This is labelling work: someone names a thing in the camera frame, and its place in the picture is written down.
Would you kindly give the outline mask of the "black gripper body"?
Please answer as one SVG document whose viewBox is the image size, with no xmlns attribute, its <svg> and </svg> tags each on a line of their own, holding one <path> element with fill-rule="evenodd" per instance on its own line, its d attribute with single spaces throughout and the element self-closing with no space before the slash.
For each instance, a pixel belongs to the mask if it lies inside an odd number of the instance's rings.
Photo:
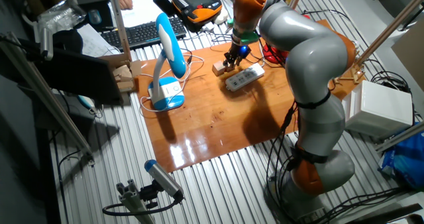
<svg viewBox="0 0 424 224">
<path fill-rule="evenodd" d="M 227 52 L 227 60 L 240 60 L 240 50 L 242 46 L 235 44 L 234 42 L 231 43 L 231 47 L 229 51 Z"/>
</svg>

